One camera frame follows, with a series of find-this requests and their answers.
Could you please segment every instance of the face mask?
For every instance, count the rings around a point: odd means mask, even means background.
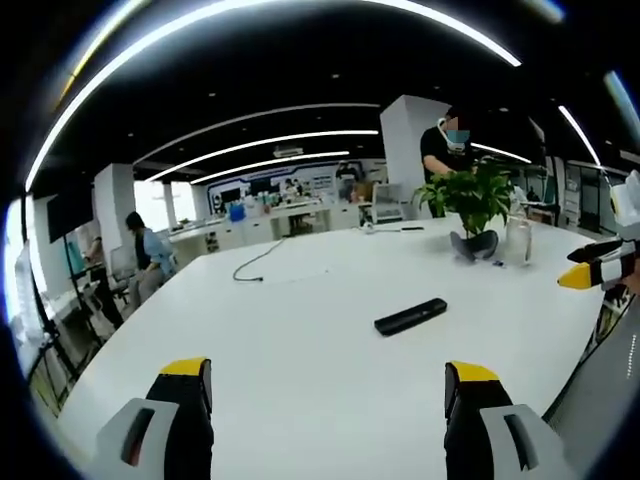
[[[447,130],[447,138],[451,143],[464,144],[470,136],[469,130]]]

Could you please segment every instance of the black cable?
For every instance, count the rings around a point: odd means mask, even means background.
[[[253,278],[238,278],[238,273],[240,273],[240,270],[242,270],[245,267],[248,267],[249,265],[251,265],[253,262],[260,260],[261,258],[266,257],[267,255],[269,255],[271,252],[273,252],[276,248],[278,248],[280,245],[282,245],[284,243],[284,241],[286,240],[286,238],[283,238],[282,240],[280,240],[278,243],[276,243],[274,246],[272,246],[269,250],[267,250],[266,252],[258,255],[255,258],[252,258],[251,260],[249,260],[248,262],[243,263],[242,265],[240,265],[238,268],[236,268],[236,270],[233,272],[233,279],[236,282],[262,282],[264,281],[264,277],[253,277]]]

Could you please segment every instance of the office desk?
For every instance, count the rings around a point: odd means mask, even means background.
[[[457,217],[424,231],[356,229],[239,248],[192,262],[136,311],[86,369],[59,418],[90,454],[98,430],[144,397],[169,362],[212,360],[212,478],[445,479],[444,365],[484,365],[542,415],[569,379],[603,292],[560,288],[590,240],[533,226],[533,264],[470,265]],[[397,228],[399,224],[389,227]],[[501,221],[493,224],[504,238]],[[373,321],[433,297],[448,311],[382,338]]]
[[[217,251],[259,243],[268,243],[289,235],[288,217],[316,215],[323,231],[357,227],[359,204],[320,203],[309,200],[281,205],[268,214],[248,217],[233,223],[228,219],[207,222],[203,226],[178,231],[169,236],[180,268],[195,258]]]

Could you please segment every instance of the blue shirt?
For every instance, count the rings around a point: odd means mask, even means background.
[[[160,265],[165,276],[168,277],[173,275],[173,266],[169,260],[171,257],[171,250],[162,243],[160,237],[158,237],[158,235],[153,231],[145,228],[142,241],[144,244],[144,252],[149,255],[151,261]]]

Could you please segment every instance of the black remote control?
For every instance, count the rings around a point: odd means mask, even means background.
[[[431,320],[446,310],[447,302],[441,298],[434,298],[400,313],[394,313],[386,318],[376,320],[373,324],[383,337],[390,337]]]

